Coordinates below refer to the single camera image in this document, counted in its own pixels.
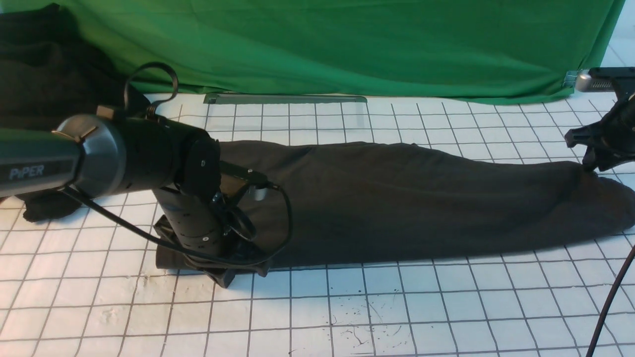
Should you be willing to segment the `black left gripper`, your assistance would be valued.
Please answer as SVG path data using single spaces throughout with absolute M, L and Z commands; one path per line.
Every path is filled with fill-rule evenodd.
M 198 271 L 223 289 L 229 287 L 239 273 L 253 272 L 261 277 L 267 276 L 270 260 L 248 264 L 265 256 L 265 251 L 254 244 L 256 228 L 247 215 L 240 208 L 229 206 L 221 214 L 225 218 L 223 222 L 213 212 L 213 208 L 225 207 L 225 198 L 221 194 L 215 196 L 213 206 L 169 187 L 155 189 L 153 194 L 163 210 L 163 216 L 154 224 L 161 240 L 213 258 L 240 263 L 227 266 L 158 246 L 157 269 Z

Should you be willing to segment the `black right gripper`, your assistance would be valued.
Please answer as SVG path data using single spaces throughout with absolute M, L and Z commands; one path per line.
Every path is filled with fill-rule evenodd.
M 601 172 L 635 160 L 634 95 L 619 98 L 601 120 L 565 134 L 566 145 L 586 147 L 581 164 L 587 171 Z

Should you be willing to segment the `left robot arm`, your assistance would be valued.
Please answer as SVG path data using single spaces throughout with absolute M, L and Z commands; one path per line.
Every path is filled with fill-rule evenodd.
M 157 268 L 199 271 L 226 288 L 238 273 L 267 276 L 272 255 L 254 243 L 239 203 L 252 189 L 262 200 L 275 185 L 220 154 L 203 129 L 99 108 L 50 132 L 2 129 L 1 196 L 61 193 L 157 244 Z M 164 212 L 156 237 L 95 203 L 148 190 Z

